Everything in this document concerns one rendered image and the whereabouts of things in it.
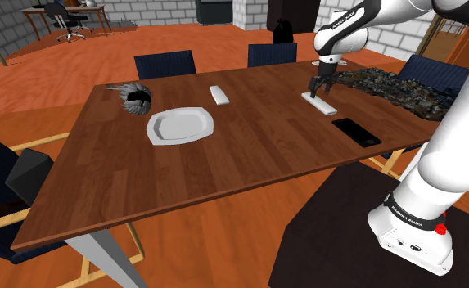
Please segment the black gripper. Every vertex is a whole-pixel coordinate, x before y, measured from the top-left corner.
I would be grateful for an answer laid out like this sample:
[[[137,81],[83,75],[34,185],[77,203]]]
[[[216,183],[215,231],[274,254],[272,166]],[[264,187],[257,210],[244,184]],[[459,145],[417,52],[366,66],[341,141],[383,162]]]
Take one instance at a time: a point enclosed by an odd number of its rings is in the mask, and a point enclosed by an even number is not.
[[[337,63],[320,62],[318,65],[318,77],[312,77],[309,81],[308,89],[310,97],[315,98],[316,91],[325,84],[324,92],[328,94],[334,84],[333,75],[336,72]]]

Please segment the long white remote control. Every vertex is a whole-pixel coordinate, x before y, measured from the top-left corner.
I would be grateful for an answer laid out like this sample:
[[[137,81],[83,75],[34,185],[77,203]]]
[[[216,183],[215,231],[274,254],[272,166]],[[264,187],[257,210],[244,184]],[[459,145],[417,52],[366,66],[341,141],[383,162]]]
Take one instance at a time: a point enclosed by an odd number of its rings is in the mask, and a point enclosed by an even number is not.
[[[321,111],[324,115],[334,115],[337,112],[337,109],[330,106],[323,99],[318,96],[311,97],[310,92],[303,92],[301,96],[316,109]]]

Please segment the black phone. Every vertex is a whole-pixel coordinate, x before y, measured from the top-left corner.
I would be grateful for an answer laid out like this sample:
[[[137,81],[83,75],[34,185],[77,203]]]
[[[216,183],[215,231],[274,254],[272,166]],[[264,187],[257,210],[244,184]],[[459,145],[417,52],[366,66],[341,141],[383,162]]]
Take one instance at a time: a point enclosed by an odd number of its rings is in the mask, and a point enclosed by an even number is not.
[[[350,118],[336,119],[332,123],[361,147],[381,144],[381,140]]]

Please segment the black bag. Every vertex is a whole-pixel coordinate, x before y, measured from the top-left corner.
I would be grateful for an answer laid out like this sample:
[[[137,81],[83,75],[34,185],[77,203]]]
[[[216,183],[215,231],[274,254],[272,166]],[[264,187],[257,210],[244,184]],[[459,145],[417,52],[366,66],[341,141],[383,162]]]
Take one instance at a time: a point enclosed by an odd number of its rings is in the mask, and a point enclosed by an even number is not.
[[[279,19],[273,31],[273,43],[293,43],[293,29],[289,20]]]

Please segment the dark brown cabinet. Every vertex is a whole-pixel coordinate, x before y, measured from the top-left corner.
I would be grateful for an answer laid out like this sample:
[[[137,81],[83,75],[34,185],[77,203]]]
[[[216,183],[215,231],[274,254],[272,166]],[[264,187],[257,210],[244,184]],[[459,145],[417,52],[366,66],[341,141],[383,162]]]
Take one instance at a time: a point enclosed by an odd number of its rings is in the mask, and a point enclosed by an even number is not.
[[[314,30],[321,0],[268,0],[267,30],[274,31],[277,21],[289,20],[293,33]]]

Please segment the dark patterned table runner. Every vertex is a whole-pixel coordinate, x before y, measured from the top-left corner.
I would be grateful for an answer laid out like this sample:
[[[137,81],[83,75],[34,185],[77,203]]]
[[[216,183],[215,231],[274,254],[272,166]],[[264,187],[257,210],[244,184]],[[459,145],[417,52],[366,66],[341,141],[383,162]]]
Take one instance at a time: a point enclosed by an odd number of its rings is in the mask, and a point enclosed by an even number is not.
[[[459,93],[458,89],[452,88],[441,92],[416,79],[399,79],[396,74],[378,68],[338,71],[334,74],[334,83],[382,97],[419,118],[436,122],[444,118]]]

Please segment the short white remote control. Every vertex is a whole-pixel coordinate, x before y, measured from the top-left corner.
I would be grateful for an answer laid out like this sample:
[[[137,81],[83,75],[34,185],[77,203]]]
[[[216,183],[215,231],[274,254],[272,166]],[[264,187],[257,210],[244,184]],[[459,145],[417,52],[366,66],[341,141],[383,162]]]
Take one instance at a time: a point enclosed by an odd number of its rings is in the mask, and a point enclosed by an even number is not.
[[[217,105],[226,105],[230,103],[228,97],[219,86],[210,86],[210,92]]]

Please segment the brown wooden dining table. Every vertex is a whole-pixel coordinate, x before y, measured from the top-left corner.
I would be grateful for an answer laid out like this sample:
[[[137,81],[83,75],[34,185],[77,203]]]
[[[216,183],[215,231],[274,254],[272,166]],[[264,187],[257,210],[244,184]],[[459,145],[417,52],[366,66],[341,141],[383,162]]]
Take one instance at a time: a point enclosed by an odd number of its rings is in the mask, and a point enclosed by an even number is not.
[[[301,94],[308,62],[148,79],[151,112],[203,107],[214,132],[154,146],[148,115],[131,115],[97,85],[12,243],[33,249],[189,205],[427,142],[436,123],[345,86],[324,100],[381,140],[363,148]],[[210,86],[230,103],[217,105]]]

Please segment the black cabinet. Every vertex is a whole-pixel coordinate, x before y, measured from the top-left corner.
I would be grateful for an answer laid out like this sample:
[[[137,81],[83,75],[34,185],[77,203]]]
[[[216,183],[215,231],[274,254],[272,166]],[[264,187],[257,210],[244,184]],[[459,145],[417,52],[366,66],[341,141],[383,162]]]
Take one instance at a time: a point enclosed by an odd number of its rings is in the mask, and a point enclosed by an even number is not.
[[[231,24],[232,0],[195,0],[196,18],[200,25]]]

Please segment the white plate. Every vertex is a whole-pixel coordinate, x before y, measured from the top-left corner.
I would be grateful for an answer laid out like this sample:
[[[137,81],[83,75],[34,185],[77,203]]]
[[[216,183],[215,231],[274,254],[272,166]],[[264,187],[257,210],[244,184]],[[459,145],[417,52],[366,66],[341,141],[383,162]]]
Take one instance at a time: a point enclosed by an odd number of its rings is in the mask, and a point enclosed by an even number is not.
[[[214,132],[214,120],[203,107],[183,107],[154,114],[147,136],[154,146],[174,146],[200,140]]]

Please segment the orange wooden door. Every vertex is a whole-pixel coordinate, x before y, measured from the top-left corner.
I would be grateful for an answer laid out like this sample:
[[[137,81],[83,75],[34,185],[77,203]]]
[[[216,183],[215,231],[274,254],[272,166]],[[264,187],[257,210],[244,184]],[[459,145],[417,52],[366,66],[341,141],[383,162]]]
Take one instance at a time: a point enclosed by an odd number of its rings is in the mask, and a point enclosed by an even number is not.
[[[435,16],[415,54],[469,69],[469,26],[455,25]]]

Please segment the dark robot stand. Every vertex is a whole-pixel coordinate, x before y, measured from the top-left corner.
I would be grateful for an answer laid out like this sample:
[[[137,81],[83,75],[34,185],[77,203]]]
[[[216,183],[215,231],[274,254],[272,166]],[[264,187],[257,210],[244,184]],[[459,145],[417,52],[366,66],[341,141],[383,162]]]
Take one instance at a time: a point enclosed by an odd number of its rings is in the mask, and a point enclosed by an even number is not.
[[[354,162],[337,167],[284,231],[270,288],[469,288],[469,214],[447,213],[453,267],[438,277],[380,247],[368,213],[398,180]]]

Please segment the grey ribbed shell figure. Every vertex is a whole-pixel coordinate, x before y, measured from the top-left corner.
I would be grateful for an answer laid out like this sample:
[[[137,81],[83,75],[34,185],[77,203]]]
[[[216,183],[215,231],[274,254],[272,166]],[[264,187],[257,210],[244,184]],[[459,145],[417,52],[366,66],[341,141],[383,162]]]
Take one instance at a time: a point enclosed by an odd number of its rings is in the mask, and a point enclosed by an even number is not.
[[[124,83],[122,85],[107,85],[108,90],[117,90],[124,102],[122,107],[133,115],[144,115],[151,108],[151,91],[139,83]]]

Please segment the black office chair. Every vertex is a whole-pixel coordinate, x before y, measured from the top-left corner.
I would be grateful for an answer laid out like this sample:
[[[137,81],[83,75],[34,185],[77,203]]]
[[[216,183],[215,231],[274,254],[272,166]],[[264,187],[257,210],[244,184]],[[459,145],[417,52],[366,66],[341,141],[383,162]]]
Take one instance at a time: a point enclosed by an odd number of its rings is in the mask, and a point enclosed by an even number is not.
[[[67,42],[70,42],[72,36],[81,37],[85,39],[86,37],[78,33],[79,29],[88,29],[92,31],[92,28],[83,26],[81,23],[82,20],[86,19],[86,16],[70,16],[68,11],[59,3],[48,3],[44,5],[44,11],[47,16],[54,21],[53,26],[59,29],[65,29],[66,34],[63,34],[57,38],[60,40],[63,37],[66,37]]]

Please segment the wooden desk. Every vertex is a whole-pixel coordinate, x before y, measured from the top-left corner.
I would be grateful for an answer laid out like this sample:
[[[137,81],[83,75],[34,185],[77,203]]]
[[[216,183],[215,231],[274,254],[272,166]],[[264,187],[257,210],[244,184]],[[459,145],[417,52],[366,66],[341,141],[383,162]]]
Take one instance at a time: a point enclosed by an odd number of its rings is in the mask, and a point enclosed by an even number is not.
[[[111,29],[110,22],[108,21],[108,19],[106,17],[106,12],[105,12],[105,6],[104,5],[98,5],[96,7],[65,7],[65,9],[68,12],[71,12],[71,13],[95,12],[97,14],[100,25],[103,28],[104,32],[106,32],[106,28],[105,28],[104,24],[106,24],[108,26],[108,28]],[[52,32],[49,25],[48,25],[48,23],[47,23],[46,17],[44,16],[44,14],[45,14],[44,8],[29,7],[29,8],[25,8],[23,10],[20,10],[20,12],[22,12],[24,14],[24,16],[28,19],[29,23],[31,24],[31,26],[34,30],[34,33],[36,35],[37,40],[40,40],[40,37],[39,37],[39,34],[38,34],[38,30],[37,30],[37,28],[34,24],[34,21],[30,17],[31,14],[40,15],[43,19],[44,24],[47,27],[48,33]]]

